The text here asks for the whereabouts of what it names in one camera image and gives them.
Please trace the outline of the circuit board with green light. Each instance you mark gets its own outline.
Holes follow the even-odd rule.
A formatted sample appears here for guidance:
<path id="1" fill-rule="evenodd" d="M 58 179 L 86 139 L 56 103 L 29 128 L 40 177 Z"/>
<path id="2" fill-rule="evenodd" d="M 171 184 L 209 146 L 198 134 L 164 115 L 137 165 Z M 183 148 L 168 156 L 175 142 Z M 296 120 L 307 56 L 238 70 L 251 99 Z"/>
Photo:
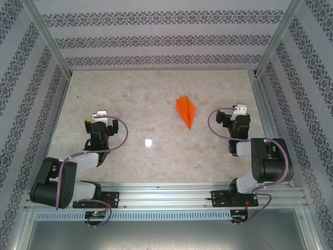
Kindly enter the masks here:
<path id="1" fill-rule="evenodd" d="M 86 211 L 85 219 L 105 219 L 106 213 L 104 211 Z"/>

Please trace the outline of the small circuit board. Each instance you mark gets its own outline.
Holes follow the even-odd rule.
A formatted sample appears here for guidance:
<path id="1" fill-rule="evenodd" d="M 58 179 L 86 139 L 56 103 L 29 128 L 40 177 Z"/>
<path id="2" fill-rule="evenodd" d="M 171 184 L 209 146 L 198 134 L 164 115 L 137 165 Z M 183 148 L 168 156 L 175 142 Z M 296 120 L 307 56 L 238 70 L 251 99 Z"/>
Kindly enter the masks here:
<path id="1" fill-rule="evenodd" d="M 230 211 L 232 223 L 241 223 L 245 222 L 248 219 L 247 210 L 231 210 Z"/>

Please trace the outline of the wide aluminium side rail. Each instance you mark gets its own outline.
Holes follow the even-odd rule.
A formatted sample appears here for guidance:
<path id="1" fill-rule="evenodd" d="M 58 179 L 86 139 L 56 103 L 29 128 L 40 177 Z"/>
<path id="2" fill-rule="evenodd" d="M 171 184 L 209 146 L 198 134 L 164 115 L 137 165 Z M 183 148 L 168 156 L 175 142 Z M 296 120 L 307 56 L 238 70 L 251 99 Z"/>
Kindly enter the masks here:
<path id="1" fill-rule="evenodd" d="M 287 149 L 291 157 L 291 162 L 295 167 L 296 163 L 294 162 L 293 147 L 289 143 L 289 139 L 287 137 L 282 136 L 282 130 L 278 125 L 279 122 L 278 113 L 275 113 L 275 109 L 273 107 L 274 102 L 273 100 L 270 100 L 267 96 L 269 89 L 263 85 L 261 78 L 255 75 L 254 70 L 248 70 L 247 73 L 249 76 L 255 103 L 261 120 L 264 136 L 272 139 L 275 138 L 285 139 Z"/>

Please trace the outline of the grey metal sheet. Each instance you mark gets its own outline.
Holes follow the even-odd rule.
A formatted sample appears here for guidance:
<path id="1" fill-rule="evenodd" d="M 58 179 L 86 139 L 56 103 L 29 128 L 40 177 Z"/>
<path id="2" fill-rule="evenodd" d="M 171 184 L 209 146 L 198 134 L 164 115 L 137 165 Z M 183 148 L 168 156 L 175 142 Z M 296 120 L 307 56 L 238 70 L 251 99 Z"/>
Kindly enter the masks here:
<path id="1" fill-rule="evenodd" d="M 25 211 L 7 250 L 327 250 L 307 209 L 267 209 L 227 220 L 112 220 L 96 229 L 53 212 Z"/>

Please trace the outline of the thin aluminium side rail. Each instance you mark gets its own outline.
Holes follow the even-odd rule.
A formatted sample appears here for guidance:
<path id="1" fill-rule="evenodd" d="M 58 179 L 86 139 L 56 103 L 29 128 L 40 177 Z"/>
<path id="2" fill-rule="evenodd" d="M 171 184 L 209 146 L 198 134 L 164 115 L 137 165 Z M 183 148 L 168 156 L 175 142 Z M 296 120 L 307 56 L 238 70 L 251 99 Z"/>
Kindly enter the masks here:
<path id="1" fill-rule="evenodd" d="M 41 143 L 41 158 L 38 161 L 38 165 L 37 165 L 37 169 L 34 171 L 34 175 L 36 176 L 39 172 L 39 169 L 41 167 L 41 164 L 43 162 L 43 160 L 48 156 L 48 153 L 50 151 L 51 148 L 51 144 L 52 144 L 52 140 L 54 137 L 54 134 L 56 132 L 56 128 L 57 128 L 57 124 L 59 121 L 59 117 L 61 114 L 61 110 L 63 107 L 63 103 L 65 101 L 66 98 L 66 94 L 68 91 L 68 87 L 70 84 L 71 78 L 66 79 L 63 78 L 60 81 L 60 85 L 58 86 L 55 98 L 53 100 L 50 112 L 49 112 L 49 116 L 46 122 L 46 128 L 44 129 L 43 132 L 46 132 L 46 141 Z"/>

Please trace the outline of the aluminium mounting rail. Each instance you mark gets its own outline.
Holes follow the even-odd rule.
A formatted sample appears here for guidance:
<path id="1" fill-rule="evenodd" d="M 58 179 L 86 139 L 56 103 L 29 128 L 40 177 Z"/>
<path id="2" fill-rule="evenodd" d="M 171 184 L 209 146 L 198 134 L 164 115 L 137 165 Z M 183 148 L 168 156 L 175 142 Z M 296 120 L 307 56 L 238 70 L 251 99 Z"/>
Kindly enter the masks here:
<path id="1" fill-rule="evenodd" d="M 211 191 L 226 190 L 227 183 L 121 183 L 102 182 L 103 191 L 119 192 L 119 210 L 195 210 L 212 209 Z M 301 187 L 289 183 L 259 190 L 270 194 L 268 208 L 307 207 Z"/>

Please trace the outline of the orange paper sheet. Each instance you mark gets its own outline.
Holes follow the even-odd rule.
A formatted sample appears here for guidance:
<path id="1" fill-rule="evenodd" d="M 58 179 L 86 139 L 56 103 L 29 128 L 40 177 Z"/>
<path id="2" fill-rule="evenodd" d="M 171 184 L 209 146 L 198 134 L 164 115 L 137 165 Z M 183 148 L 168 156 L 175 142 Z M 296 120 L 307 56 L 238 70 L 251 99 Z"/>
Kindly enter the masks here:
<path id="1" fill-rule="evenodd" d="M 176 109 L 188 128 L 191 130 L 196 114 L 195 105 L 186 95 L 184 95 L 176 100 Z"/>

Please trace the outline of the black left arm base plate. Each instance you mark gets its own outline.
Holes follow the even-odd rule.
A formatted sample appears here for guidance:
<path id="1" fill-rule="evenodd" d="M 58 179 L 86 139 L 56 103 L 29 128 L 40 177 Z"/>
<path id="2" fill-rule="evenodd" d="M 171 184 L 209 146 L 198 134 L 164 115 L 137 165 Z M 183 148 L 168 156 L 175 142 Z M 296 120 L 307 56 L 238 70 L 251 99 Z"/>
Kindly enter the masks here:
<path id="1" fill-rule="evenodd" d="M 102 192 L 99 201 L 108 203 L 111 208 L 118 208 L 119 192 Z M 73 202 L 73 208 L 106 208 L 107 206 L 98 202 Z"/>

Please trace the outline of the aluminium frame post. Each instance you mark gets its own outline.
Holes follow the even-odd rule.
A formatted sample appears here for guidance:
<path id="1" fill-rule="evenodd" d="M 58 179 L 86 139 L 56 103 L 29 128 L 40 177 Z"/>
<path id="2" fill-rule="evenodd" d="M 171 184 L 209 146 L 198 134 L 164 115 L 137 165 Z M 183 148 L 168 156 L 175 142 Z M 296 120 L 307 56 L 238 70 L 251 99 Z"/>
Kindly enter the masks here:
<path id="1" fill-rule="evenodd" d="M 271 40 L 268 43 L 267 48 L 265 49 L 258 66 L 255 70 L 255 75 L 261 76 L 263 71 L 266 68 L 266 65 L 268 64 L 270 58 L 273 56 L 273 53 L 278 46 L 279 42 L 283 38 L 285 32 L 288 29 L 288 26 L 290 25 L 294 15 L 298 11 L 300 5 L 302 4 L 303 0 L 291 0 L 286 11 L 284 12 L 280 23 L 278 24 Z"/>
<path id="2" fill-rule="evenodd" d="M 67 79 L 70 79 L 72 76 L 72 70 L 70 69 L 68 63 L 66 62 L 65 57 L 63 56 L 58 44 L 56 43 L 55 38 L 50 32 L 43 16 L 38 10 L 34 0 L 21 0 L 24 8 L 28 12 L 33 23 L 37 27 L 40 35 L 42 36 L 45 44 L 49 48 L 50 52 L 54 56 L 58 66 L 60 67 L 62 73 Z"/>

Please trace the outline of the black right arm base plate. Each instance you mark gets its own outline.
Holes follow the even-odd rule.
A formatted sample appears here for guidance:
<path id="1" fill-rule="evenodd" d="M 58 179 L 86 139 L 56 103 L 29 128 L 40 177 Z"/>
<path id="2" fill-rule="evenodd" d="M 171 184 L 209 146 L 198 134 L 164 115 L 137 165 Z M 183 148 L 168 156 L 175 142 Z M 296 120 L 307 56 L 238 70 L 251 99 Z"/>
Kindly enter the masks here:
<path id="1" fill-rule="evenodd" d="M 259 202 L 257 196 L 254 194 L 231 194 L 227 190 L 211 191 L 211 198 L 213 207 L 258 207 Z"/>

